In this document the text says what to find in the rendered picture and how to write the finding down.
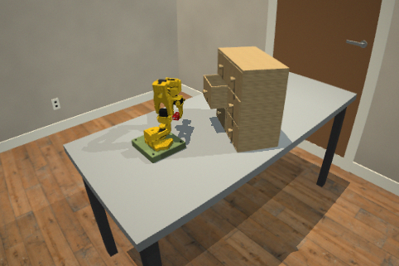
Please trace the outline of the wooden drawer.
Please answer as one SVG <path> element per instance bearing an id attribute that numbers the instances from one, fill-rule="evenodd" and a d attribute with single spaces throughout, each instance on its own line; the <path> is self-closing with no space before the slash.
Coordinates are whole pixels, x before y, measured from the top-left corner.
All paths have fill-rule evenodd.
<path id="1" fill-rule="evenodd" d="M 219 51 L 218 72 L 228 83 L 228 58 Z"/>
<path id="2" fill-rule="evenodd" d="M 231 77 L 233 76 L 233 77 Z M 229 62 L 228 85 L 241 99 L 243 72 L 232 62 Z"/>
<path id="3" fill-rule="evenodd" d="M 228 87 L 228 111 L 232 115 L 234 121 L 239 126 L 241 101 L 236 94 Z"/>
<path id="4" fill-rule="evenodd" d="M 228 112 L 227 117 L 227 134 L 233 142 L 233 145 L 238 148 L 238 125 L 234 122 L 233 118 Z"/>
<path id="5" fill-rule="evenodd" d="M 228 85 L 220 75 L 204 75 L 203 95 L 211 109 L 227 108 Z"/>
<path id="6" fill-rule="evenodd" d="M 226 108 L 217 109 L 217 116 L 218 116 L 219 121 L 222 124 L 224 130 L 226 130 L 226 113 L 227 113 Z"/>

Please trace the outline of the wooden chest of drawers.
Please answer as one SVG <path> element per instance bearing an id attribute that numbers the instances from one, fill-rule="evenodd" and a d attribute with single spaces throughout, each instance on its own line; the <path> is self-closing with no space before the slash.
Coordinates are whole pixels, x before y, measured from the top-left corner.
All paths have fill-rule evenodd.
<path id="1" fill-rule="evenodd" d="M 218 48 L 242 72 L 237 152 L 278 147 L 289 67 L 255 46 Z"/>

